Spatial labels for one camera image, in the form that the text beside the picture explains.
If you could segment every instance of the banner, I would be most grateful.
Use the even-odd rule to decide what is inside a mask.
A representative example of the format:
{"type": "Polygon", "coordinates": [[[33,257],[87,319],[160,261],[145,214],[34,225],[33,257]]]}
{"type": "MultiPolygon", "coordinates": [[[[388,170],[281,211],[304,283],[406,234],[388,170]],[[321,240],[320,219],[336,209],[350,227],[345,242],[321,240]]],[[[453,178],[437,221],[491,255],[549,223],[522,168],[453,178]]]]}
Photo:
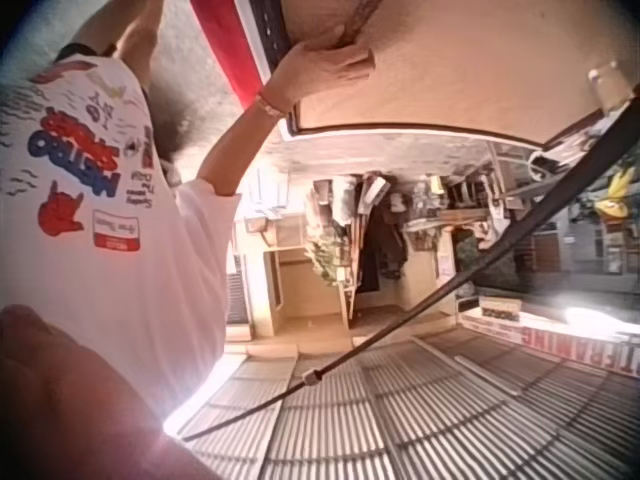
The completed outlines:
{"type": "Polygon", "coordinates": [[[525,327],[505,320],[460,314],[460,324],[470,330],[555,355],[591,367],[640,377],[640,345],[577,337],[525,327]]]}

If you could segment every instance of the rope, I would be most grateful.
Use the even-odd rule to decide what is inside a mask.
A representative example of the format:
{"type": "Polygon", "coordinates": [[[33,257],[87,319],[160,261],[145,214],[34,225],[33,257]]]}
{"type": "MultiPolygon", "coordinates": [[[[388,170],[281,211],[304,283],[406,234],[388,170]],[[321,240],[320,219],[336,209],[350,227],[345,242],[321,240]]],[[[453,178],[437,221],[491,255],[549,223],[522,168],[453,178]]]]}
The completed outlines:
{"type": "Polygon", "coordinates": [[[327,373],[335,370],[343,363],[359,355],[367,348],[378,343],[390,333],[396,331],[403,325],[409,323],[422,312],[453,293],[466,282],[471,280],[476,274],[485,268],[493,265],[507,254],[518,242],[527,235],[533,233],[540,225],[548,222],[556,213],[566,207],[573,198],[581,193],[585,188],[596,181],[615,162],[617,162],[640,138],[640,98],[631,101],[625,112],[602,136],[591,151],[589,151],[573,169],[565,175],[556,186],[519,222],[511,224],[493,246],[487,250],[473,268],[456,274],[451,280],[442,285],[431,295],[422,300],[418,305],[409,310],[406,314],[390,323],[386,327],[367,338],[357,347],[336,358],[324,367],[308,372],[304,375],[307,383],[299,382],[285,390],[281,394],[266,402],[253,407],[233,418],[225,420],[217,425],[206,428],[200,432],[187,435],[183,438],[185,442],[192,442],[206,435],[210,435],[229,425],[240,422],[245,418],[260,412],[271,405],[284,400],[301,390],[307,384],[315,385],[327,373]]]}

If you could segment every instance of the white t-shirt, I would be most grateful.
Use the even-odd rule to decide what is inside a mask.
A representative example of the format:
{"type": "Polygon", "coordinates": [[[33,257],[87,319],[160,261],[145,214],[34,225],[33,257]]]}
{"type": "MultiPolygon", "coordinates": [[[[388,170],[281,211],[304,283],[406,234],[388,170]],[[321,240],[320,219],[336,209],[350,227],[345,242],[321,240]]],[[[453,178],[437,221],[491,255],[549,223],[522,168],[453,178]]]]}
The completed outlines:
{"type": "Polygon", "coordinates": [[[166,416],[223,352],[238,201],[172,192],[133,73],[71,57],[3,92],[0,308],[33,308],[166,416]]]}

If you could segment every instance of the red stripe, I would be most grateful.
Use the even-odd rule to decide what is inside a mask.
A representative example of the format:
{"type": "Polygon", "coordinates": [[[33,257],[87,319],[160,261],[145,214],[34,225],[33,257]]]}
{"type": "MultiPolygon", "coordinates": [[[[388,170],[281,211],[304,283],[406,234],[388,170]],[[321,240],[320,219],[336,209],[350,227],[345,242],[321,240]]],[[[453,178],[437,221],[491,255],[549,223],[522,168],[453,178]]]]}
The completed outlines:
{"type": "Polygon", "coordinates": [[[96,247],[106,248],[107,250],[116,250],[119,252],[137,252],[140,250],[139,238],[121,238],[104,235],[102,233],[94,233],[93,241],[96,247]]]}
{"type": "Polygon", "coordinates": [[[191,0],[209,45],[240,103],[247,108],[262,82],[233,0],[191,0]]]}

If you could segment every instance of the bracelet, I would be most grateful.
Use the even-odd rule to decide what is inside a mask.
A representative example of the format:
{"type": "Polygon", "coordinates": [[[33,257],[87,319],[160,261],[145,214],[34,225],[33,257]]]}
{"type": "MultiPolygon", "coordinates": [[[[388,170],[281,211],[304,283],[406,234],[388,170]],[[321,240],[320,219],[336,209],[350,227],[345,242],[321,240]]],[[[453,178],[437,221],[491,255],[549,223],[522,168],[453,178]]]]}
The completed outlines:
{"type": "Polygon", "coordinates": [[[256,103],[270,117],[274,117],[274,118],[280,119],[280,118],[284,118],[284,117],[287,116],[287,114],[285,112],[283,112],[282,110],[277,109],[276,107],[271,105],[269,102],[267,102],[267,100],[265,100],[265,98],[262,96],[261,93],[256,95],[256,103]]]}

